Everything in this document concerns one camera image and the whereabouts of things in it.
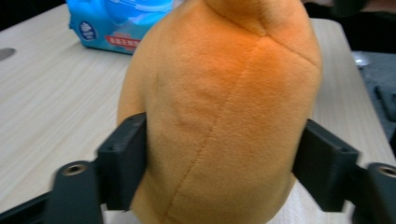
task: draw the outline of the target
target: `metal screw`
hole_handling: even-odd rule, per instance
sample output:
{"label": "metal screw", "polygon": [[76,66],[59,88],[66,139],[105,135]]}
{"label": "metal screw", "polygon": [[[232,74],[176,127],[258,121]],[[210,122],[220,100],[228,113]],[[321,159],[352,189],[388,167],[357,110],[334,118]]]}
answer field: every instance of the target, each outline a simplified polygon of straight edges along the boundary
{"label": "metal screw", "polygon": [[64,175],[78,175],[84,172],[87,169],[86,165],[83,164],[76,164],[76,165],[71,165],[64,169],[63,174]]}
{"label": "metal screw", "polygon": [[378,167],[378,171],[379,171],[379,173],[381,173],[383,175],[387,175],[387,176],[396,178],[396,169],[394,169],[394,168],[380,166],[380,167]]}

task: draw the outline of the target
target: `blue package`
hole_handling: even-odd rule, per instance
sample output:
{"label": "blue package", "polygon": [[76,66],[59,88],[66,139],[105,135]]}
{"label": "blue package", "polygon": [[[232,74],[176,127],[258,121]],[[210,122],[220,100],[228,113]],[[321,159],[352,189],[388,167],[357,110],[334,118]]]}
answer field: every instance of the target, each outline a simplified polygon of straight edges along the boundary
{"label": "blue package", "polygon": [[133,54],[146,32],[172,10],[173,0],[66,0],[70,29],[88,48]]}

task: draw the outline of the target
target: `wooden table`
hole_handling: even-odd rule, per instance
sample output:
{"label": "wooden table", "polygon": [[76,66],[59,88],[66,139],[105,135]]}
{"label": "wooden table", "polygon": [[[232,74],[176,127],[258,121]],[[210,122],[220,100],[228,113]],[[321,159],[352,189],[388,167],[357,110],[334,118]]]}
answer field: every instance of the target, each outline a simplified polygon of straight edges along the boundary
{"label": "wooden table", "polygon": [[[86,49],[67,27],[65,5],[0,33],[0,212],[50,190],[54,172],[95,158],[116,128],[130,55]],[[341,27],[312,20],[322,47],[324,81],[314,120],[362,152],[361,164],[395,165]],[[321,212],[296,184],[271,223],[348,223]],[[131,213],[106,213],[109,223],[139,223]]]}

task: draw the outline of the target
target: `orange plush toy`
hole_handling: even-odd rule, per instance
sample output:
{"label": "orange plush toy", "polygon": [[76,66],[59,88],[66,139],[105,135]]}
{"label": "orange plush toy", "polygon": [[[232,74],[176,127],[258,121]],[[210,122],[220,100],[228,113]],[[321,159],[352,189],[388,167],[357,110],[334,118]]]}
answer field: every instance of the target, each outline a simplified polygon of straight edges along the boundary
{"label": "orange plush toy", "polygon": [[148,116],[142,223],[264,223],[286,201],[321,79],[300,0],[187,0],[132,58],[119,122]]}

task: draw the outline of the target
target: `seam stitching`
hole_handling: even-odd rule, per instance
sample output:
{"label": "seam stitching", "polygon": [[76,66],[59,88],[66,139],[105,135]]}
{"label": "seam stitching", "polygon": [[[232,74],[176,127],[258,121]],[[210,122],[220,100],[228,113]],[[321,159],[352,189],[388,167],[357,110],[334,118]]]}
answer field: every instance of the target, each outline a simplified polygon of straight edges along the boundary
{"label": "seam stitching", "polygon": [[233,21],[233,20],[230,20],[229,18],[227,18],[227,17],[225,17],[224,15],[221,15],[219,12],[217,12],[217,11],[216,11],[212,6],[210,6],[206,1],[204,1],[204,2],[205,2],[205,4],[207,5],[207,7],[209,7],[215,14],[217,14],[217,15],[220,16],[220,17],[222,17],[224,20],[226,20],[226,21],[228,21],[228,22],[234,24],[235,26],[237,26],[237,27],[239,27],[239,28],[241,28],[241,29],[243,29],[243,30],[245,30],[245,31],[248,31],[249,33],[251,33],[251,34],[253,34],[253,35],[257,36],[257,37],[266,36],[266,34],[264,34],[264,35],[256,34],[256,33],[252,32],[251,30],[247,29],[245,26],[242,26],[241,24],[239,24],[239,23],[237,23],[237,22],[235,22],[235,21]]}
{"label": "seam stitching", "polygon": [[231,96],[233,95],[233,92],[235,91],[238,82],[241,80],[241,77],[242,77],[242,76],[246,73],[246,71],[248,70],[249,62],[250,62],[250,60],[252,59],[253,52],[258,48],[259,43],[260,43],[260,40],[261,40],[261,38],[259,38],[259,39],[256,41],[256,45],[252,47],[252,50],[251,50],[251,52],[250,52],[250,56],[249,56],[249,58],[247,59],[247,62],[245,63],[245,68],[241,71],[241,73],[239,74],[239,76],[235,79],[235,82],[234,82],[233,86],[231,87],[231,89],[229,90],[229,93],[227,94],[227,98],[226,98],[226,100],[224,101],[224,104],[221,106],[220,113],[218,114],[218,116],[216,117],[215,121],[213,122],[213,125],[212,125],[212,127],[211,127],[211,129],[210,129],[210,131],[209,131],[209,134],[208,134],[207,137],[205,138],[205,141],[204,141],[203,145],[197,150],[196,156],[195,156],[194,160],[191,162],[191,165],[190,165],[189,169],[187,170],[187,173],[184,174],[182,180],[181,180],[181,181],[179,182],[179,184],[177,185],[177,188],[176,188],[175,192],[174,192],[173,195],[172,195],[171,202],[168,204],[168,206],[167,206],[167,208],[165,209],[165,212],[164,212],[164,214],[163,214],[163,217],[160,219],[160,223],[161,223],[161,224],[163,224],[163,223],[165,222],[165,220],[169,217],[169,210],[171,210],[171,208],[173,207],[175,198],[176,198],[176,196],[178,195],[179,190],[182,188],[183,184],[185,183],[185,181],[186,181],[187,178],[189,177],[189,174],[190,174],[190,172],[192,171],[192,169],[196,166],[198,160],[201,159],[201,154],[202,154],[202,152],[205,150],[205,148],[207,147],[207,141],[208,141],[208,139],[210,139],[210,138],[212,137],[212,135],[213,135],[213,133],[214,133],[214,129],[215,129],[215,127],[217,126],[219,119],[222,117],[222,114],[223,114],[223,112],[224,112],[224,109],[225,109],[225,107],[227,106],[227,104],[229,103],[230,98],[231,98]]}
{"label": "seam stitching", "polygon": [[283,47],[284,49],[286,49],[287,51],[296,54],[297,56],[299,56],[301,59],[309,62],[311,65],[313,65],[314,67],[316,67],[317,69],[319,69],[319,65],[315,64],[310,58],[305,57],[302,53],[299,53],[297,51],[295,51],[294,49],[290,48],[289,46],[283,44],[282,42],[276,40],[273,36],[268,35],[268,37],[270,37],[270,39],[272,39],[274,42],[276,42],[278,45],[280,45],[281,47]]}

